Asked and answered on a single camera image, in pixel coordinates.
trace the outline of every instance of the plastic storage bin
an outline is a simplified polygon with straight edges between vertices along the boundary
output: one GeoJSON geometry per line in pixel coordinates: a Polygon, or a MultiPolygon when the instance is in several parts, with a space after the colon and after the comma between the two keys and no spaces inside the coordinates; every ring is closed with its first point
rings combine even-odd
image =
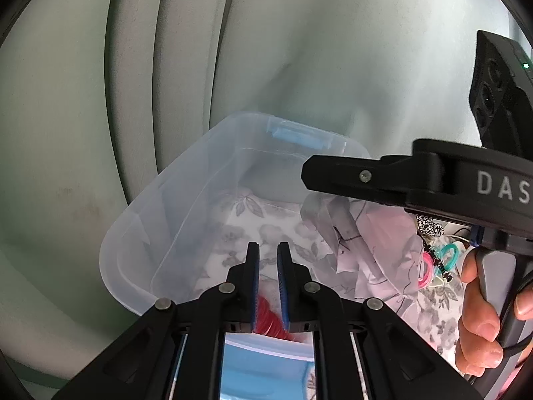
{"type": "MultiPolygon", "coordinates": [[[[227,117],[159,174],[111,226],[100,249],[107,289],[139,315],[163,296],[176,303],[197,298],[196,284],[240,188],[298,206],[308,194],[301,168],[315,154],[368,157],[354,140],[274,116],[227,117]]],[[[228,334],[226,342],[313,361],[310,344],[257,334],[228,334]]]]}

